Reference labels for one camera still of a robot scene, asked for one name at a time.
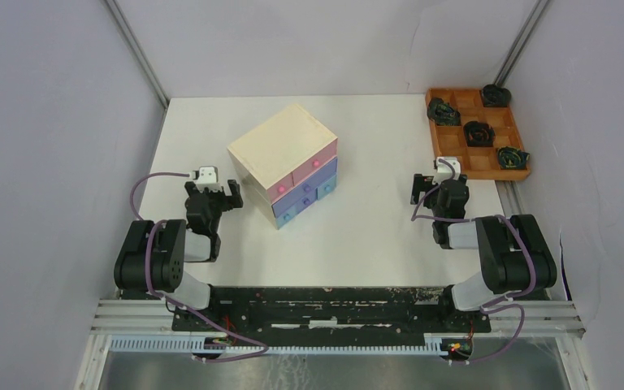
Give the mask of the purple wide drawer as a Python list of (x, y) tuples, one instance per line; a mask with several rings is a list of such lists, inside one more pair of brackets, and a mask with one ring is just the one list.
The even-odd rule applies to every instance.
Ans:
[(281, 215), (298, 202), (309, 204), (317, 201), (317, 187), (333, 175), (337, 175), (338, 158), (334, 157), (309, 178), (294, 187), (289, 193), (272, 205), (274, 216)]

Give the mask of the cream drawer organizer cabinet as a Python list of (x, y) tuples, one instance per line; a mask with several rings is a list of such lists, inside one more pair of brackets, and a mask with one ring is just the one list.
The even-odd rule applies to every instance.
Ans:
[(276, 228), (267, 189), (334, 140), (337, 135), (292, 104), (234, 140), (227, 151), (249, 200)]

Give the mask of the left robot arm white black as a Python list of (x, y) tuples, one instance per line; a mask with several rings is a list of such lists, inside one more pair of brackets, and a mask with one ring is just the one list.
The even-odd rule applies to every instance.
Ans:
[(210, 300), (212, 287), (185, 273), (184, 264), (189, 261), (186, 243), (191, 236), (207, 240), (206, 248), (197, 256), (199, 262), (218, 258), (223, 213), (244, 205), (240, 184), (229, 180), (227, 185), (229, 194), (221, 185), (213, 190), (189, 181), (185, 184), (185, 219), (132, 222), (114, 267), (116, 287), (124, 293), (148, 293), (175, 306), (192, 307), (192, 319), (200, 328), (217, 328), (223, 320), (223, 308)]

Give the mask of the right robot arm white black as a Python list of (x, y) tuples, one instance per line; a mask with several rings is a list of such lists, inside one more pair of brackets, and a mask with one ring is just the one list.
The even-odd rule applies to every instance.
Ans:
[(531, 214), (465, 217), (470, 190), (466, 177), (437, 178), (416, 174), (410, 203), (411, 219), (423, 219), (419, 209), (431, 211), (435, 243), (441, 249), (473, 249), (479, 271), (469, 279), (449, 285), (439, 297), (438, 324), (456, 332), (470, 319), (471, 311), (492, 311), (493, 306), (557, 282), (557, 266), (540, 227)]

